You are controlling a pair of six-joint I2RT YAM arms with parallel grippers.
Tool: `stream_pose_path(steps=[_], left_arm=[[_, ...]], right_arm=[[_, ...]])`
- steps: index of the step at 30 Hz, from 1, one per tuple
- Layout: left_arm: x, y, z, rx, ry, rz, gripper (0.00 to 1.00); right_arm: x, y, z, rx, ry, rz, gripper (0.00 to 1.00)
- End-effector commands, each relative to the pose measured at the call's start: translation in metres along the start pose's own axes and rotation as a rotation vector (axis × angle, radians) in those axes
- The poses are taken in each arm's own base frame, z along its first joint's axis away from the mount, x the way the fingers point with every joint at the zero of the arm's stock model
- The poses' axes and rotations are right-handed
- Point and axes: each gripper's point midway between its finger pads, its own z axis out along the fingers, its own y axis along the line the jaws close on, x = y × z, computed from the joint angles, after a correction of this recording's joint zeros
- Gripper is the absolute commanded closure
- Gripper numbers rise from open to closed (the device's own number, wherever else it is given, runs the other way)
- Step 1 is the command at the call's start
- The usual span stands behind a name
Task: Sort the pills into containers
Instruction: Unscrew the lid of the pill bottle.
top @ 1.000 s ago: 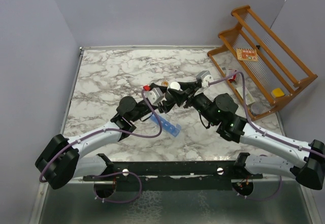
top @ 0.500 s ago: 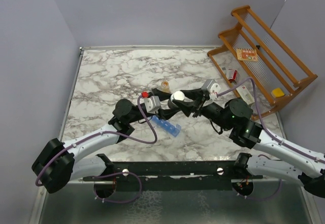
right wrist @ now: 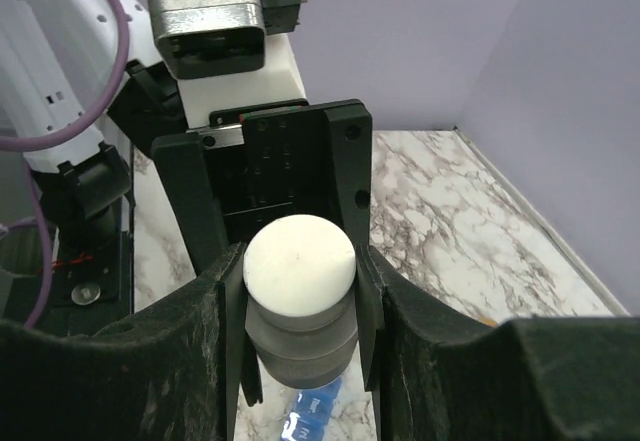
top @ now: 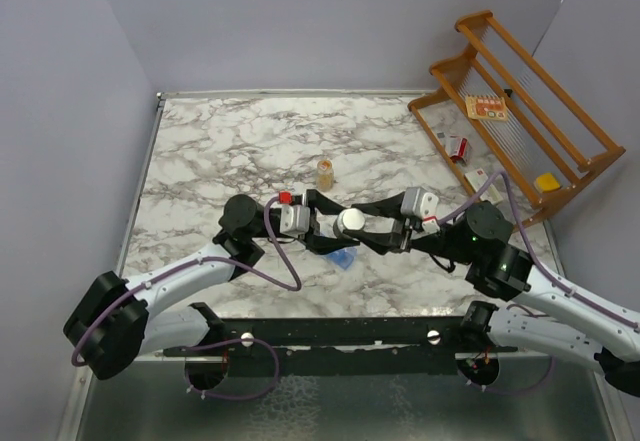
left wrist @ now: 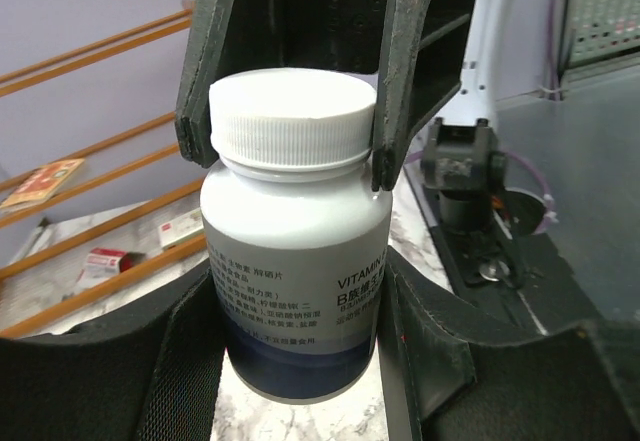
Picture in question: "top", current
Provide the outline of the white pill bottle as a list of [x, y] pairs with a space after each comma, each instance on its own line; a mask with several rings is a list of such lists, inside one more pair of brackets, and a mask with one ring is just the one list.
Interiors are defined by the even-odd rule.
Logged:
[[336, 238], [348, 238], [347, 231], [361, 231], [365, 223], [365, 216], [359, 209], [344, 209], [333, 223], [333, 233]]

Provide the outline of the blue weekly pill organizer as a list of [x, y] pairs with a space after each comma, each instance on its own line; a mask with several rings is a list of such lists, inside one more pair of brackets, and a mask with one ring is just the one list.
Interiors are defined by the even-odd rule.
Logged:
[[347, 270], [354, 263], [356, 256], [357, 249], [355, 247], [347, 247], [328, 253], [324, 258], [342, 270]]

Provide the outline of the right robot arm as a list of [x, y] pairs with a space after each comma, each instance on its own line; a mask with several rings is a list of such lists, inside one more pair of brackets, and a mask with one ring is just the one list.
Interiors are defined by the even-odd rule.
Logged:
[[397, 207], [384, 200], [346, 209], [334, 223], [335, 234], [380, 255], [417, 250], [465, 265], [465, 279], [475, 290], [539, 313], [526, 317], [492, 302], [472, 303], [459, 328], [467, 350], [516, 347], [548, 354], [603, 375], [626, 394], [639, 394], [638, 312], [552, 271], [530, 246], [510, 244], [514, 224], [488, 201], [439, 220], [436, 196], [421, 188], [397, 200]]

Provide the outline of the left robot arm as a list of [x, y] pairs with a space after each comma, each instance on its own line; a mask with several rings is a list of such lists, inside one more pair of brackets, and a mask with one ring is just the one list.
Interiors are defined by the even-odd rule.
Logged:
[[174, 305], [205, 289], [256, 274], [267, 238], [276, 252], [282, 239], [324, 255], [354, 245], [352, 239], [323, 237], [317, 214], [338, 216], [344, 206], [315, 189], [302, 195], [281, 192], [266, 204], [237, 194], [224, 205], [220, 230], [196, 252], [128, 279], [113, 271], [89, 286], [63, 326], [73, 346], [71, 363], [87, 366], [100, 380], [124, 371], [138, 356], [166, 348], [192, 348], [206, 356], [220, 346], [221, 332], [205, 309]]

